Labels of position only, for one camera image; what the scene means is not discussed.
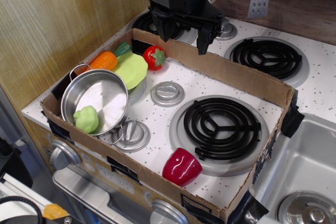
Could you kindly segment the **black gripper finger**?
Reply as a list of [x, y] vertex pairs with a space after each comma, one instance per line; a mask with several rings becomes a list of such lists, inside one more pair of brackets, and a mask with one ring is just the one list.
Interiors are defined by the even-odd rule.
[[198, 37], [196, 45], [198, 48], [198, 54], [204, 55], [207, 53], [208, 47], [213, 43], [213, 40], [217, 37], [217, 31], [212, 25], [206, 24], [198, 31]]
[[175, 29], [174, 14], [170, 10], [155, 6], [152, 10], [153, 23], [160, 38], [167, 42]]

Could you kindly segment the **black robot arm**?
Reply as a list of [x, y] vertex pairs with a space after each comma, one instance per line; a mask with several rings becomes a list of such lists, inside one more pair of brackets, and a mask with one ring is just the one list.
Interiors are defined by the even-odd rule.
[[163, 41], [172, 36], [175, 24], [198, 30], [198, 54], [207, 53], [213, 40], [221, 34], [225, 15], [208, 0], [149, 0], [149, 10], [158, 35]]

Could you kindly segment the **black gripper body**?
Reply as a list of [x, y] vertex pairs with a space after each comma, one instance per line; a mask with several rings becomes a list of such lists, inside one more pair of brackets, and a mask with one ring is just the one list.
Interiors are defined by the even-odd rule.
[[170, 10], [174, 14], [174, 22], [182, 23], [195, 29], [206, 24], [212, 25], [216, 31], [222, 28], [225, 15], [216, 9], [208, 0], [149, 0], [150, 11], [155, 6]]

